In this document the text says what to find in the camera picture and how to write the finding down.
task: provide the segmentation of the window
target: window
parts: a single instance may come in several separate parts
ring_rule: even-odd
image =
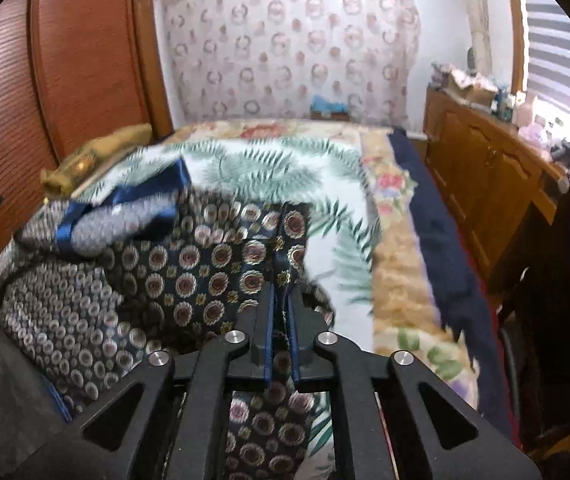
[[[547,120],[554,118],[551,106],[559,110],[569,132],[570,19],[555,0],[525,0],[525,9],[529,56],[524,87],[544,101],[541,110]]]

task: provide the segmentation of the black handle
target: black handle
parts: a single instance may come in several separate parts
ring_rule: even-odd
[[[226,337],[242,334],[238,343]],[[190,381],[183,416],[165,478],[211,480],[216,477],[219,445],[229,420],[229,397],[224,396],[229,362],[249,349],[249,338],[234,330],[209,341],[201,350]]]
[[[316,339],[316,352],[334,364],[330,389],[334,455],[341,480],[395,480],[379,405],[363,352],[352,341],[331,333],[332,344]]]
[[[155,354],[163,354],[162,364],[146,359],[136,366],[31,455],[11,480],[129,479],[144,441],[151,433],[164,435],[170,423],[166,408],[172,401],[174,360],[166,352]],[[165,425],[152,428],[152,421]]]
[[[411,353],[379,390],[401,478],[540,480],[538,468]]]

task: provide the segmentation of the floral bedspread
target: floral bedspread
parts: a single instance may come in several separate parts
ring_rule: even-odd
[[[387,128],[338,121],[217,121],[185,126],[138,150],[76,200],[100,203],[182,156],[192,182],[273,201],[314,205],[305,270],[326,290],[334,330],[383,355],[414,352],[472,407],[478,364],[464,335],[441,328],[409,201],[415,183],[395,164]],[[329,399],[320,403],[297,480],[334,463]]]

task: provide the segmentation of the wooden cabinet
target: wooden cabinet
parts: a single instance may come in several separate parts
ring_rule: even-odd
[[[152,0],[134,18],[136,1],[1,3],[0,251],[43,199],[40,170],[150,115],[164,114],[153,123],[169,133]]]
[[[486,279],[537,197],[545,163],[509,124],[428,91],[426,164]]]
[[[61,160],[88,140],[149,121],[133,0],[31,0],[31,51]]]
[[[472,121],[463,124],[456,139],[456,174],[449,200],[459,224],[468,223],[475,208],[485,198],[490,180],[489,168],[496,157],[491,130]]]
[[[532,200],[536,165],[523,153],[495,144],[489,155],[486,192],[466,223],[482,272],[488,274],[503,254]]]

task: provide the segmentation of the blue strap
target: blue strap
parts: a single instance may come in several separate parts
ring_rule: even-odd
[[[289,354],[291,355],[291,374],[294,381],[300,380],[299,369],[299,336],[296,333],[294,306],[291,304],[291,293],[287,295],[287,335],[289,336]]]
[[[114,191],[102,202],[101,206],[109,206],[133,202],[157,193],[171,193],[183,190],[191,184],[190,174],[182,158],[162,170],[160,173],[135,186],[116,186]],[[56,244],[63,256],[77,258],[72,247],[72,231],[76,222],[89,211],[93,210],[91,203],[70,202],[63,221],[56,229]],[[164,237],[172,232],[174,219],[177,214],[176,206],[161,211],[145,229],[147,236]]]
[[[63,420],[65,420],[65,422],[71,422],[72,415],[69,413],[69,410],[67,409],[67,406],[56,387],[44,375],[41,375],[40,379],[45,383],[47,391],[49,392],[49,395],[51,395],[56,407],[60,412],[60,415],[63,417]]]
[[[272,287],[270,296],[270,309],[267,313],[267,327],[265,329],[265,382],[271,383],[271,366],[273,364],[273,334],[274,334],[274,310],[276,309],[276,288]]]

